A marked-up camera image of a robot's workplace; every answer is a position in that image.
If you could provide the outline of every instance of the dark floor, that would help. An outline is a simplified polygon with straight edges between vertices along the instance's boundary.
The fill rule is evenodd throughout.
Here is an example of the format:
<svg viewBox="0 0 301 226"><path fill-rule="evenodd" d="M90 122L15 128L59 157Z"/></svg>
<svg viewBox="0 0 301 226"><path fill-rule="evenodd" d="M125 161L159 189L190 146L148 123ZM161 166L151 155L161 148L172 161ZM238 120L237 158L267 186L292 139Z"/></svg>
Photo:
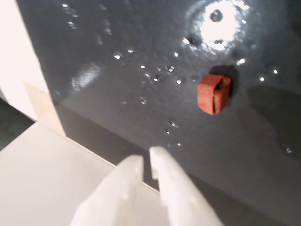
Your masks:
<svg viewBox="0 0 301 226"><path fill-rule="evenodd" d="M0 98L0 151L33 123Z"/></svg>

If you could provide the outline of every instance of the dark gray surface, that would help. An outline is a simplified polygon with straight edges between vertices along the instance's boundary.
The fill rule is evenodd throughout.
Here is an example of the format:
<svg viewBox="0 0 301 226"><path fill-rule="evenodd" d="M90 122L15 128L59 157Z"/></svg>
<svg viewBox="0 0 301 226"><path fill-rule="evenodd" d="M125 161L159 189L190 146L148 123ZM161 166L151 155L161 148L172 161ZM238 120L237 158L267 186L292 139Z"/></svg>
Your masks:
<svg viewBox="0 0 301 226"><path fill-rule="evenodd" d="M0 151L32 124L32 120L0 99Z"/></svg>
<svg viewBox="0 0 301 226"><path fill-rule="evenodd" d="M239 25L221 51L208 48L207 38L225 38L233 24L220 32L198 27L214 2L75 0L67 11L60 0L18 4L69 137L113 163L132 152L128 147L146 156L151 145L165 146L198 180L300 225L301 2L248 0L246 9L222 1L230 2L221 8L224 20L235 9ZM215 66L233 78L234 92L212 117L198 108L191 76Z"/></svg>

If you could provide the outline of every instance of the white plastic part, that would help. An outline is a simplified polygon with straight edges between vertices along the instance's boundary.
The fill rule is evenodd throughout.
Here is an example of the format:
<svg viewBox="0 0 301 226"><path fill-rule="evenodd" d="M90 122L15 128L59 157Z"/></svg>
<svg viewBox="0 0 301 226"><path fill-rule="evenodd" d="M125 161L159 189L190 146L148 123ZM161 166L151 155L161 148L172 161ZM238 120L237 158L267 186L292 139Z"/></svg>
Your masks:
<svg viewBox="0 0 301 226"><path fill-rule="evenodd" d="M143 157L127 157L79 206L71 226L132 226L142 179Z"/></svg>
<svg viewBox="0 0 301 226"><path fill-rule="evenodd" d="M170 226L222 226L215 211L178 162L163 147L150 148L153 179L158 179L161 202Z"/></svg>

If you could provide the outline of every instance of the hole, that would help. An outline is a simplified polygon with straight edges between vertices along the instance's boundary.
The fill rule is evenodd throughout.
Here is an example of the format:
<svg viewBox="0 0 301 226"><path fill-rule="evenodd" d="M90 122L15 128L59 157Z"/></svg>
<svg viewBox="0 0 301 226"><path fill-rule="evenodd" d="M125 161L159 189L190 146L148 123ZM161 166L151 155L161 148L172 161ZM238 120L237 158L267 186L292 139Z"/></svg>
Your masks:
<svg viewBox="0 0 301 226"><path fill-rule="evenodd" d="M224 84L224 80L222 79L214 88L214 90L221 90L222 89L222 85Z"/></svg>
<svg viewBox="0 0 301 226"><path fill-rule="evenodd" d="M219 40L215 40L214 43L215 44L222 44L224 42L223 39L219 39Z"/></svg>
<svg viewBox="0 0 301 226"><path fill-rule="evenodd" d="M186 40L188 41L188 43L192 46L197 47L198 45L201 44L201 39L194 34L191 34L188 38L186 38Z"/></svg>
<svg viewBox="0 0 301 226"><path fill-rule="evenodd" d="M219 9L216 9L215 11L213 11L210 14L210 19L212 20L212 22L215 22L215 23L222 21L223 18L224 18L224 16Z"/></svg>

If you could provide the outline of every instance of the red block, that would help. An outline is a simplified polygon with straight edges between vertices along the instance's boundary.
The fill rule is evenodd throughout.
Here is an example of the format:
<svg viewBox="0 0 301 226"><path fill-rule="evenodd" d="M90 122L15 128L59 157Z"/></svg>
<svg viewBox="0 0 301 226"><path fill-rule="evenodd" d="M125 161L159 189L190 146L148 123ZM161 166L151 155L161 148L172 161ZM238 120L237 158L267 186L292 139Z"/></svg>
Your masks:
<svg viewBox="0 0 301 226"><path fill-rule="evenodd" d="M210 74L198 84L198 106L204 112L215 115L227 105L231 78Z"/></svg>

